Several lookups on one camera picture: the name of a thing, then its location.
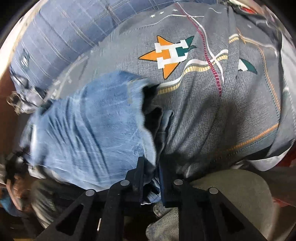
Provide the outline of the blue denim jeans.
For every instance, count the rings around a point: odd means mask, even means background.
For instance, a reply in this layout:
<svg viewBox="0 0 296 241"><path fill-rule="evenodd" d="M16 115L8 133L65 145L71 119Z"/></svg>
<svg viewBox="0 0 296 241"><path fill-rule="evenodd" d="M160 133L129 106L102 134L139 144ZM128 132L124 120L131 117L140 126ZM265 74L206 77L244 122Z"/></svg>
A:
<svg viewBox="0 0 296 241"><path fill-rule="evenodd" d="M154 105L158 85L125 71L107 73L30 117L20 140L28 162L58 180L102 191L145 158L145 204L161 198L156 168L174 113Z"/></svg>

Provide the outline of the grey patterned bedsheet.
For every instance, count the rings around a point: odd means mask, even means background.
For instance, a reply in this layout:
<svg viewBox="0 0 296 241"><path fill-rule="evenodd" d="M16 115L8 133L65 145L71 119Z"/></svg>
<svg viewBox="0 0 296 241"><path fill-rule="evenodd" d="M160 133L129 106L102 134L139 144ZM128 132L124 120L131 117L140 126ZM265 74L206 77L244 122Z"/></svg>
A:
<svg viewBox="0 0 296 241"><path fill-rule="evenodd" d="M55 96L113 71L157 86L153 104L174 114L164 152L185 177L242 159L266 171L295 143L295 50L275 16L233 3L143 11L66 67Z"/></svg>

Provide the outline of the blue plaid pillow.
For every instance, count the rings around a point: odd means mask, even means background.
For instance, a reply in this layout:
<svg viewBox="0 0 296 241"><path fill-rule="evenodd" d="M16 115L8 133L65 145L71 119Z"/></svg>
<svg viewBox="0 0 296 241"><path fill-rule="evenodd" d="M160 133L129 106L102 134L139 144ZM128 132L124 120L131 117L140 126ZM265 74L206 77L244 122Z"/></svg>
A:
<svg viewBox="0 0 296 241"><path fill-rule="evenodd" d="M171 1L47 1L25 31L10 64L18 95L44 97L53 81L122 22Z"/></svg>

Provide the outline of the pile of clothes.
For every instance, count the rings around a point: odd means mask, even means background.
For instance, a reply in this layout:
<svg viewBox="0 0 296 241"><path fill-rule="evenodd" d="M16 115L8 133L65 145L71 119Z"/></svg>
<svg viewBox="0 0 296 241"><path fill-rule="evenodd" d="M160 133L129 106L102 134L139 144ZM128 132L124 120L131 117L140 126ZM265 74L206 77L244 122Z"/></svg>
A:
<svg viewBox="0 0 296 241"><path fill-rule="evenodd" d="M231 5L234 10L246 16L255 16L259 19L267 21L268 23L277 24L277 16L272 10L270 10L265 4L257 3L256 1L226 1L227 4Z"/></svg>

